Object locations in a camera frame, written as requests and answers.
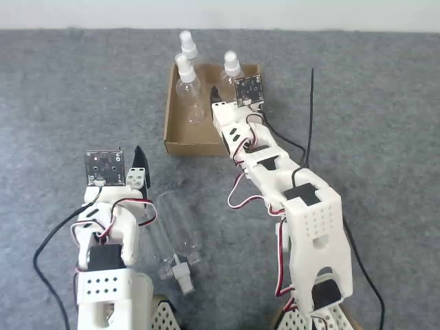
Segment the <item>clear plastic bottle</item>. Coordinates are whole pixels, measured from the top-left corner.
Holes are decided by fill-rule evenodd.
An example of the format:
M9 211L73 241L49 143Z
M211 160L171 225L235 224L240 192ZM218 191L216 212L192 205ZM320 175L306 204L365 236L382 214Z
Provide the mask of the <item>clear plastic bottle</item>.
M232 50L228 50L225 53L225 69L221 72L220 80L217 84L219 95L223 101L235 102L237 100L234 80L244 76L245 74L241 71L237 54Z
M176 190L159 196L159 214L176 253L185 256L191 265L200 262L201 233L195 227L188 205Z
M188 30L182 31L179 34L179 38L182 54L185 55L186 58L190 61L191 65L194 67L197 77L199 77L200 81L203 83L204 76L201 70L200 55L197 51L197 46L193 41L193 36L191 35L191 32L189 32Z
M174 249L165 232L164 225L160 218L157 218L151 225L147 227L148 239L150 245L153 246L154 259L158 263L159 277L166 280L173 277L171 264L175 255Z
M191 124L198 124L205 117L203 92L200 80L194 67L190 64L185 55L178 54L175 57L179 68L180 79L176 84L176 92L183 110L186 112L187 120Z

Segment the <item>white plastic cap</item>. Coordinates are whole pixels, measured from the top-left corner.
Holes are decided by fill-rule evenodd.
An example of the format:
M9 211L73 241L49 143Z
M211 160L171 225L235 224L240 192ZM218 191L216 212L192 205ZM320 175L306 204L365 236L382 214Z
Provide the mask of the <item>white plastic cap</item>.
M237 54L232 50L228 50L225 53L225 72L230 77L235 77L241 71L240 62L237 58Z
M193 283L191 282L190 268L187 263L176 264L176 266L173 267L173 274L175 279L179 282L183 294L189 294L194 291Z
M198 52L197 47L193 41L193 37L191 36L191 32L185 30L180 32L180 44L181 44L181 52L184 53L188 60L193 60Z
M194 67L191 65L188 58L184 54L180 53L176 55L175 61L177 67L179 68L179 75L181 81L183 81L184 83L193 82L195 80L196 75L195 75Z

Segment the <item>cardboard tray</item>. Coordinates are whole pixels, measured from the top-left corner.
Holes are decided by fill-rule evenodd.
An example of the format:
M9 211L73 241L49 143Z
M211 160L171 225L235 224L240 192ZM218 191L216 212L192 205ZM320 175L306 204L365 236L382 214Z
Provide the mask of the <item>cardboard tray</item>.
M261 72L260 67L253 64L241 65L241 69L246 76ZM204 86L205 118L200 124L190 124L186 121L184 111L179 110L175 88L179 80L179 71L176 65L172 66L164 128L164 144L168 154L177 156L227 155L223 142L212 124L210 110L210 91L222 70L222 66L215 64L202 64L197 70Z

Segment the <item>gray carpet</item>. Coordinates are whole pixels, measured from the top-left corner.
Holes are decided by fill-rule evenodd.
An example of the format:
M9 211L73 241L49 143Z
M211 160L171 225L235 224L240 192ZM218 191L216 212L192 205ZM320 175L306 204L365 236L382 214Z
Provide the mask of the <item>gray carpet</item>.
M359 32L197 31L205 61L227 49L260 63L267 116L307 139L309 69L315 67L311 168L341 195L365 266L386 301L386 329L440 324L440 35ZM61 329L55 300L32 270L45 235L77 208L85 190L83 149L146 151L152 198L185 190L203 232L209 266L197 292L168 295L187 329L267 329L281 301L274 222L262 203L231 210L237 170L226 158L176 158L162 142L169 66L178 31L0 32L0 260L2 329ZM298 153L280 143L294 159ZM236 198L255 193L250 182ZM76 326L76 246L56 235L40 265ZM364 329L380 307L353 259L347 301Z

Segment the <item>white robotic arm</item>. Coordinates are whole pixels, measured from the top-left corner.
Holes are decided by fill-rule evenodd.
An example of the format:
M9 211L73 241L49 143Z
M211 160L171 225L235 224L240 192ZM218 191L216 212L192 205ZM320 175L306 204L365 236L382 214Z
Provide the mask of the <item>white robotic arm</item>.
M268 212L285 219L282 244L288 251L288 237L292 300L310 315L353 293L341 198L309 169L299 170L255 110L236 102L214 102L214 126L230 158L261 191Z

